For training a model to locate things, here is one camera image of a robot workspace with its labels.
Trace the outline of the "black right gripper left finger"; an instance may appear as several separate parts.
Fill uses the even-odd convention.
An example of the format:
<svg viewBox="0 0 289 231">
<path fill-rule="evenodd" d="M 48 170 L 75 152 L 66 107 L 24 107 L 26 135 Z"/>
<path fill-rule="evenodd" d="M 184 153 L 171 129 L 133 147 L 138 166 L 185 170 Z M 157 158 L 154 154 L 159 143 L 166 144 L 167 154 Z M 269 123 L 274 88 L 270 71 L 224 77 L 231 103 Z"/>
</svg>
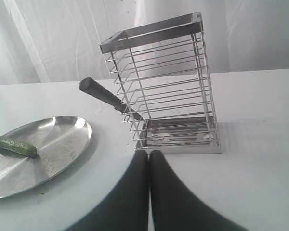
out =
<svg viewBox="0 0 289 231">
<path fill-rule="evenodd" d="M 110 193 L 69 231 L 146 231 L 149 216 L 149 164 L 144 150 L 133 158 Z"/>
</svg>

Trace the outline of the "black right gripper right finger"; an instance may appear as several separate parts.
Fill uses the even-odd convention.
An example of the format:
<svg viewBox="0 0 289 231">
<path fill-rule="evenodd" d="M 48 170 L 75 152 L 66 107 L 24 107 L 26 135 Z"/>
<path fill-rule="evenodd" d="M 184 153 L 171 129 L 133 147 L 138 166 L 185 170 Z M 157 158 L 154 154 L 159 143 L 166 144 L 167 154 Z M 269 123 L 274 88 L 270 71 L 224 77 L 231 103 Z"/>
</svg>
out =
<svg viewBox="0 0 289 231">
<path fill-rule="evenodd" d="M 150 190 L 156 231 L 245 231 L 195 196 L 158 150 L 150 153 Z"/>
</svg>

